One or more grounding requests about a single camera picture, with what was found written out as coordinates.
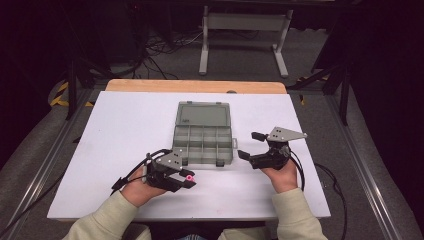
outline desk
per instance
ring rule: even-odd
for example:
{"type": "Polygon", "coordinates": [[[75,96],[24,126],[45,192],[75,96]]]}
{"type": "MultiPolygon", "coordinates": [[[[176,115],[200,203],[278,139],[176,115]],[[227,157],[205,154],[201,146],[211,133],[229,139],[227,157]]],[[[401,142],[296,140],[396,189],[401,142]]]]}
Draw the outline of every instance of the desk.
{"type": "MultiPolygon", "coordinates": [[[[290,96],[282,93],[281,83],[112,80],[96,102],[47,217],[76,220],[95,211],[108,198],[113,183],[147,152],[170,148],[179,101],[228,102],[240,149],[265,152],[268,146],[251,139],[250,132],[269,132],[274,126],[301,131],[290,96]],[[149,92],[157,89],[174,93],[149,92]],[[228,90],[239,94],[225,94],[228,90]]],[[[313,214],[330,216],[305,140],[292,141],[290,146],[302,161],[305,196],[313,214]]],[[[223,168],[189,165],[197,185],[152,199],[135,221],[275,219],[271,203],[275,191],[269,179],[234,156],[232,164],[223,168]]]]}

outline transparent gray organizer box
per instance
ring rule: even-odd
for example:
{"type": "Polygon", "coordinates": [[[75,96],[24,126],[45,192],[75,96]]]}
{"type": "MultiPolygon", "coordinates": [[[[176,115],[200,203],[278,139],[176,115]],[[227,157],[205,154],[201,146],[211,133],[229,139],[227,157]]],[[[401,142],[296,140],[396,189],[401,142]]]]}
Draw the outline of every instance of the transparent gray organizer box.
{"type": "Polygon", "coordinates": [[[228,103],[180,102],[172,150],[183,165],[216,164],[233,160],[230,105],[228,103]]]}

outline person's left hand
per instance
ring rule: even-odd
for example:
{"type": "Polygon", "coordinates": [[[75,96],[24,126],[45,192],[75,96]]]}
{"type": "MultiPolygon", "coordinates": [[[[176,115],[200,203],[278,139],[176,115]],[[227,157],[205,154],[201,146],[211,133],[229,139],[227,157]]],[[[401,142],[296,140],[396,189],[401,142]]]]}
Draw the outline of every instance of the person's left hand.
{"type": "MultiPolygon", "coordinates": [[[[143,176],[143,166],[137,169],[128,180],[131,181],[131,179],[141,176],[143,176]]],[[[143,183],[141,178],[128,183],[121,191],[125,199],[136,207],[144,205],[150,199],[162,195],[165,192],[166,190],[151,187],[149,184],[143,183]]]]}

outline white metal stand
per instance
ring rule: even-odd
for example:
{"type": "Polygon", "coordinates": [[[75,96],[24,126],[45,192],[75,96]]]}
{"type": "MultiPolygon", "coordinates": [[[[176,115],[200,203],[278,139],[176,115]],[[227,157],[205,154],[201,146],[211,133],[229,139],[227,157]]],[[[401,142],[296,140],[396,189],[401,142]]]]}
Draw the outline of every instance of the white metal stand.
{"type": "Polygon", "coordinates": [[[287,11],[286,15],[257,15],[257,14],[227,14],[227,13],[209,13],[208,6],[204,7],[203,12],[203,46],[200,56],[199,74],[206,75],[208,67],[209,29],[232,29],[232,30],[258,30],[258,31],[279,31],[278,42],[273,44],[273,52],[277,61],[280,75],[283,78],[288,77],[286,64],[284,63],[281,49],[286,39],[287,31],[293,11],[287,11]]]}

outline sleeve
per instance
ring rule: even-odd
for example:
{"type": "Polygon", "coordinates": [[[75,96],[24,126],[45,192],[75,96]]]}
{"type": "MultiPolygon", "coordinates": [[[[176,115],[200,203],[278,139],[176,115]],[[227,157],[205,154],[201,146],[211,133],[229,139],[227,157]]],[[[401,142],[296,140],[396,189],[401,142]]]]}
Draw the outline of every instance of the sleeve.
{"type": "Polygon", "coordinates": [[[137,212],[117,191],[97,211],[76,221],[64,239],[121,239],[137,212]]]}
{"type": "Polygon", "coordinates": [[[276,194],[272,202],[278,216],[278,239],[327,239],[300,188],[276,194]]]}

